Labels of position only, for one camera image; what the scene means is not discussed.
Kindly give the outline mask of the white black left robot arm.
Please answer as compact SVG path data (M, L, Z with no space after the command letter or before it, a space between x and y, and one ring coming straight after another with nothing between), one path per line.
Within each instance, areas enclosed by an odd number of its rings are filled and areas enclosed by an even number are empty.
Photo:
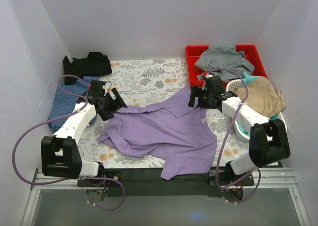
M106 179L101 163L82 160L79 139L97 114L106 121L114 118L114 113L122 107L127 105L116 88L106 89L106 82L91 81L89 90L78 97L73 115L53 136L42 139L43 174L69 179L88 177L94 186L101 186Z

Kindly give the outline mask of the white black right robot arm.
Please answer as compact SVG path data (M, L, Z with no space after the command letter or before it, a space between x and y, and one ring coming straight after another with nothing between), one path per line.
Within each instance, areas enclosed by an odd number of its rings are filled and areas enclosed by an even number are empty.
M193 86L190 92L189 107L218 109L239 122L249 132L248 153L226 163L222 172L216 168L215 184L233 186L243 183L254 170L290 157L290 147L281 119L271 120L262 116L244 103L234 92L225 91L218 76L204 77L202 87Z

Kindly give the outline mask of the purple polo shirt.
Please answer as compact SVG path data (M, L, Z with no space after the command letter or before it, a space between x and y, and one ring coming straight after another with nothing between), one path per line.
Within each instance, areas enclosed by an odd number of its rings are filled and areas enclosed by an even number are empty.
M189 97L185 86L163 102L121 108L97 140L129 156L164 159L165 180L205 173L214 161L217 137L205 120L206 110L188 107Z

